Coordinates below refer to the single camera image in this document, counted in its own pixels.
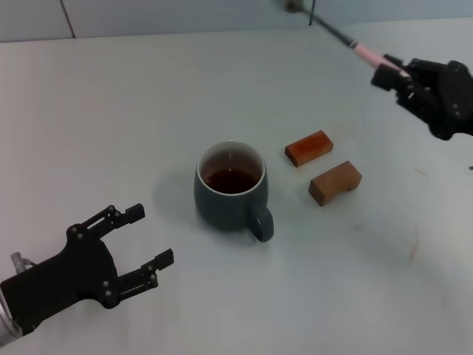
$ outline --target mug rim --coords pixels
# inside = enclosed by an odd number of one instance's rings
[[[254,153],[256,153],[256,156],[259,158],[260,162],[261,162],[261,165],[262,165],[262,171],[261,171],[261,178],[258,180],[258,182],[255,184],[255,186],[253,186],[251,189],[249,190],[246,190],[244,192],[239,192],[237,194],[226,194],[224,192],[219,192],[217,190],[214,190],[212,189],[209,185],[207,185],[205,183],[205,181],[202,179],[202,176],[200,175],[200,163],[202,163],[202,159],[205,157],[205,154],[212,148],[214,148],[215,146],[218,146],[220,144],[223,144],[223,143],[230,143],[230,142],[233,142],[233,143],[238,143],[238,144],[241,144],[243,146],[246,146],[247,148],[249,148],[250,150],[252,150]],[[199,180],[200,182],[202,183],[202,185],[204,185],[207,189],[209,189],[210,191],[218,194],[218,195],[222,195],[222,196],[229,196],[229,197],[236,197],[236,196],[243,196],[243,195],[246,195],[246,194],[249,194],[250,192],[252,192],[254,189],[256,189],[260,184],[261,182],[263,181],[263,179],[265,178],[265,175],[266,175],[266,164],[265,164],[265,161],[264,159],[261,157],[261,155],[258,153],[258,151],[256,149],[254,149],[252,146],[250,146],[249,144],[246,144],[246,143],[243,143],[243,142],[239,142],[239,141],[234,141],[233,139],[230,139],[229,141],[222,141],[222,142],[219,142],[219,143],[215,143],[213,144],[212,146],[208,147],[204,153],[202,154],[202,157],[199,159],[199,163],[197,163],[197,176],[199,177]]]

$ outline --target mug handle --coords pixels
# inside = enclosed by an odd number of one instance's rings
[[[273,237],[273,216],[266,206],[251,204],[247,210],[246,220],[248,228],[261,243],[266,243]]]

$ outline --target white table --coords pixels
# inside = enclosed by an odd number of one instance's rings
[[[473,19],[344,29],[473,64]],[[434,139],[371,75],[318,28],[0,45],[0,280],[110,203],[147,213],[104,238],[119,273],[176,257],[159,288],[74,305],[2,353],[470,354],[473,138]],[[284,147],[319,129],[333,151],[295,169]],[[196,216],[195,164],[228,139],[267,161],[267,244]],[[319,207],[310,179],[346,160],[361,185]]]

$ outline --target dark liquid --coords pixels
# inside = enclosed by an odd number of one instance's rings
[[[223,194],[239,194],[254,187],[258,180],[242,170],[229,169],[213,173],[205,183]]]

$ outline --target wooden block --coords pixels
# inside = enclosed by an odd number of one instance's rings
[[[310,182],[309,193],[320,206],[328,204],[336,195],[352,191],[361,181],[360,172],[349,161],[336,166]]]
[[[331,152],[332,141],[325,135],[324,131],[318,131],[313,135],[301,139],[286,146],[285,154],[294,166],[301,166],[307,162]]]

